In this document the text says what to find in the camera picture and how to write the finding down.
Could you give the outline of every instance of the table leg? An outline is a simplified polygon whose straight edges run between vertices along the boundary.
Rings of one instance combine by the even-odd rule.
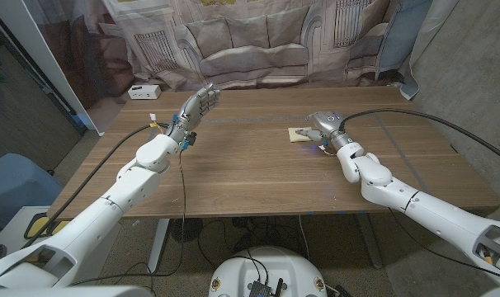
[[[366,244],[371,263],[374,268],[380,269],[384,264],[382,264],[382,257],[380,256],[379,247],[375,239],[375,234],[373,233],[373,228],[371,227],[369,216],[368,214],[355,214],[355,216],[360,226],[360,232],[364,238],[364,243]]]
[[[157,231],[154,234],[153,247],[151,247],[151,254],[149,255],[148,267],[151,272],[157,269],[158,259],[162,253],[162,246],[166,239],[167,227],[169,219],[159,219]]]

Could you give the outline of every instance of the white device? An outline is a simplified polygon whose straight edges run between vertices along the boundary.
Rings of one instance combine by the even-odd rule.
[[[248,251],[236,253],[236,257],[217,267],[211,277],[209,297],[267,296],[267,293],[281,297],[327,297],[322,274],[304,257],[282,247],[252,247]],[[269,279],[263,279],[267,271],[259,262],[256,269],[251,259],[237,256],[251,256],[263,263]],[[254,288],[258,275],[262,286]]]
[[[162,91],[159,85],[134,85],[127,92],[131,99],[157,99]]]

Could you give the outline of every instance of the wood grain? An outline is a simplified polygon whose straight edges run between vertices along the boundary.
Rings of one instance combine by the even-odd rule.
[[[157,113],[159,119],[171,119],[191,94],[164,93],[156,101],[127,103],[52,205],[50,214],[75,191],[112,146],[149,122],[149,112]],[[196,144],[182,154],[186,216],[385,211],[386,208],[361,197],[359,184],[345,180],[336,157],[323,154],[316,143],[292,144],[287,128],[307,126],[304,118],[315,111],[332,110],[348,115],[388,106],[414,109],[392,87],[223,91],[219,107],[206,115],[196,129]],[[368,115],[351,120],[347,132],[366,152],[379,156],[394,176],[420,190],[426,184],[432,194],[462,208],[492,209],[499,205],[495,194],[429,121],[409,115],[378,117],[377,120]],[[152,130],[143,131],[125,142],[61,218],[71,219],[103,194],[116,179],[118,170],[134,157],[151,133]],[[171,161],[172,167],[163,176],[158,191],[125,217],[182,216],[178,158]]]

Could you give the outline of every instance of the robotic hand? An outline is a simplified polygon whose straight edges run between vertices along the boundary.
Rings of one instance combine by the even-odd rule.
[[[166,134],[159,134],[136,152],[118,172],[116,182],[61,231],[0,259],[0,286],[6,288],[63,288],[73,282],[81,263],[111,231],[123,214],[151,196],[169,168],[168,155],[185,145],[200,118],[217,106],[213,84],[191,96]],[[28,259],[53,255],[42,267]]]
[[[312,140],[329,142],[336,150],[345,178],[361,182],[362,196],[375,204],[398,210],[459,248],[500,285],[500,221],[486,219],[413,188],[393,177],[373,153],[366,153],[347,133],[341,117],[331,111],[309,115],[317,130],[297,130]]]
[[[296,130],[297,134],[307,136],[311,140],[323,140],[324,144],[331,144],[337,151],[345,144],[351,143],[347,133],[340,133],[338,128],[342,118],[332,111],[319,111],[307,116],[312,120],[316,130]]]
[[[203,87],[184,102],[165,135],[178,143],[182,142],[199,125],[200,119],[219,105],[219,95],[220,90],[215,90],[212,82]]]

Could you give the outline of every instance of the small object on table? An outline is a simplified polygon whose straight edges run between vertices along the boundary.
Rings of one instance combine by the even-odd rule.
[[[289,128],[289,138],[290,142],[299,142],[299,141],[312,141],[309,137],[296,134],[296,130],[312,130],[311,127],[305,128]]]

